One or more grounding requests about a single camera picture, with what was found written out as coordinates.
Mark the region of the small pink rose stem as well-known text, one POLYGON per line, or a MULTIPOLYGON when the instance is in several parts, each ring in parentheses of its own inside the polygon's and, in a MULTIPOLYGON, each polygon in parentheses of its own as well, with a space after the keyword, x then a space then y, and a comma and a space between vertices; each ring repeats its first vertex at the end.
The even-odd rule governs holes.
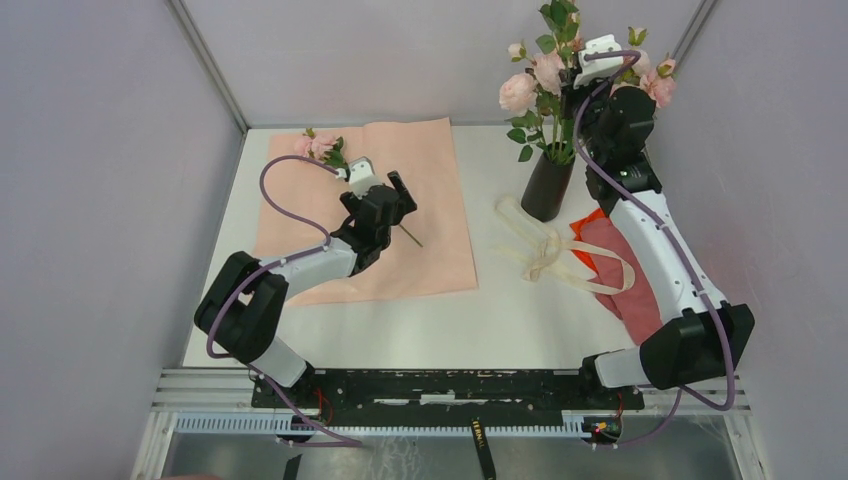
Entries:
MULTIPOLYGON (((354 160, 347 160, 343 155, 344 139, 331 134, 317 133, 308 128, 295 142, 295 153, 315 160, 336 173, 337 168, 344 168, 354 160)), ((388 177, 381 185, 393 187, 388 177)))

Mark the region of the white rose stem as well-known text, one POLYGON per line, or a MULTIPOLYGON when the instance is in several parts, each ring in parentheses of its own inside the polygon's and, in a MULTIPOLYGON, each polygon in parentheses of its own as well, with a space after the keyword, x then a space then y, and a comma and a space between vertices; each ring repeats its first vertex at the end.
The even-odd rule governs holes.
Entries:
POLYGON ((562 93, 565 63, 555 50, 531 55, 522 43, 508 47, 510 60, 527 65, 500 87, 498 102, 510 114, 507 138, 522 146, 518 160, 526 162, 534 150, 555 165, 574 161, 570 137, 573 122, 564 113, 562 93))

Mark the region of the cream printed ribbon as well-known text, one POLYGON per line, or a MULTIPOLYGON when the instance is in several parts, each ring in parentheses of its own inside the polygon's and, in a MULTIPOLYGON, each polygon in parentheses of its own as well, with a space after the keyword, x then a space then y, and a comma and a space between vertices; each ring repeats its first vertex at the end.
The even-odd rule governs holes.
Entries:
POLYGON ((582 241, 564 238, 557 229, 529 215, 512 196, 500 198, 494 206, 498 219, 530 247, 529 253, 499 245, 492 250, 522 266, 521 278, 537 282, 548 273, 575 289, 602 295, 616 295, 630 290, 636 279, 632 265, 615 252, 582 241), (566 251, 595 254, 616 261, 622 273, 620 287, 608 286, 580 278, 561 260, 566 251))

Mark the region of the peach pink rose stems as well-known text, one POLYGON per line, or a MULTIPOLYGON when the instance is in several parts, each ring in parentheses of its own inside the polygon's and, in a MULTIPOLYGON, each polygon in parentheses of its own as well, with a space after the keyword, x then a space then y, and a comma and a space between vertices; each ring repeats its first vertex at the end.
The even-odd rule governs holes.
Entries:
POLYGON ((580 12, 574 1, 547 1, 539 12, 549 32, 536 40, 540 53, 533 60, 533 75, 538 84, 539 113, 553 121, 547 147, 556 165, 574 161, 573 114, 566 106, 570 81, 576 75, 577 52, 582 48, 580 12))

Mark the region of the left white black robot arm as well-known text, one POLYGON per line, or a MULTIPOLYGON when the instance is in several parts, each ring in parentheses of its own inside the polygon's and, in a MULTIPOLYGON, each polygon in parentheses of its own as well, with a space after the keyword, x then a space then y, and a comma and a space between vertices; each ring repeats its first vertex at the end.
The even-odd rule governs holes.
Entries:
POLYGON ((331 280, 360 274, 390 246, 392 228, 417 204, 398 172, 387 177, 362 194, 341 195, 348 216, 326 245, 270 260, 231 254, 195 311, 194 323, 208 340, 274 380, 276 394, 290 407, 312 399, 314 381, 306 374, 311 364, 277 335, 284 304, 331 280))

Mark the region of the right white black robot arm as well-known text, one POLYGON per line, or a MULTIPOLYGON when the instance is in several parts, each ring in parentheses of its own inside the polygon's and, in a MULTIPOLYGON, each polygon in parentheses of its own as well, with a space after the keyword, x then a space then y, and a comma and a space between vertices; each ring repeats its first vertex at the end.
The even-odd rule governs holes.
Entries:
POLYGON ((631 248, 661 321, 634 347, 584 360, 577 392, 591 408, 606 406, 620 387, 730 378, 755 325, 750 308, 726 299, 680 237, 644 153, 655 109, 646 92, 620 87, 592 100, 580 119, 589 193, 631 248))

